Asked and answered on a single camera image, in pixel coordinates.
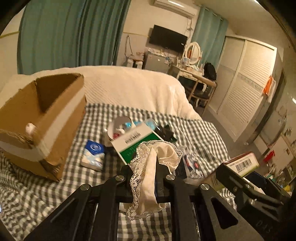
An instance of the wall-mounted tv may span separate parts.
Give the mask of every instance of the wall-mounted tv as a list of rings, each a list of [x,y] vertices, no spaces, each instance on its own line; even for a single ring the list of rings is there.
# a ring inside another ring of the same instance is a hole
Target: wall-mounted tv
[[[158,45],[178,53],[183,53],[186,41],[187,36],[158,25],[154,25],[149,39],[150,44]]]

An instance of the orange cloth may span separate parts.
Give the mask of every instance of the orange cloth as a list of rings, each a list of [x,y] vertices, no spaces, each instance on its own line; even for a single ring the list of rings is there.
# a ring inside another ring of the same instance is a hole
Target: orange cloth
[[[266,83],[265,88],[263,89],[263,94],[269,96],[273,80],[274,80],[273,77],[270,76],[267,83]]]

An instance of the door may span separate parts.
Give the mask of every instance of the door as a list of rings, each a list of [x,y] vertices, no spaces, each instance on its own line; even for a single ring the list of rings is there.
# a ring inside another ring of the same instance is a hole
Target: door
[[[238,139],[258,110],[275,58],[276,49],[245,41],[234,79],[217,111],[233,141]]]
[[[244,39],[226,37],[217,69],[217,88],[209,107],[217,112],[232,83],[244,48]]]

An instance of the lace fabric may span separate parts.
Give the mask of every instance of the lace fabric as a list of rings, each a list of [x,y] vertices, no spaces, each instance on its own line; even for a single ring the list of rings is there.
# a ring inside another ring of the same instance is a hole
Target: lace fabric
[[[142,142],[137,147],[136,157],[129,164],[133,170],[130,180],[133,203],[127,210],[130,220],[147,217],[167,206],[167,203],[158,204],[154,195],[156,156],[159,163],[166,165],[172,173],[177,168],[182,155],[182,151],[174,144],[165,141]]]

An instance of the cardboard box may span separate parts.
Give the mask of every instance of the cardboard box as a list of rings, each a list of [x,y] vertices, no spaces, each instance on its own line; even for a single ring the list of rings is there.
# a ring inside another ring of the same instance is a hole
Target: cardboard box
[[[231,170],[233,170],[241,177],[245,177],[246,175],[254,171],[257,167],[259,167],[259,163],[253,152],[241,154],[222,163],[221,165],[228,166]],[[211,175],[209,175],[203,181],[203,183],[209,184],[216,191],[224,188],[223,184],[220,183],[219,180],[216,178],[216,170]]]
[[[68,151],[84,115],[81,74],[38,78],[0,108],[0,148],[17,166],[51,180],[62,177]],[[26,125],[36,126],[31,135]]]

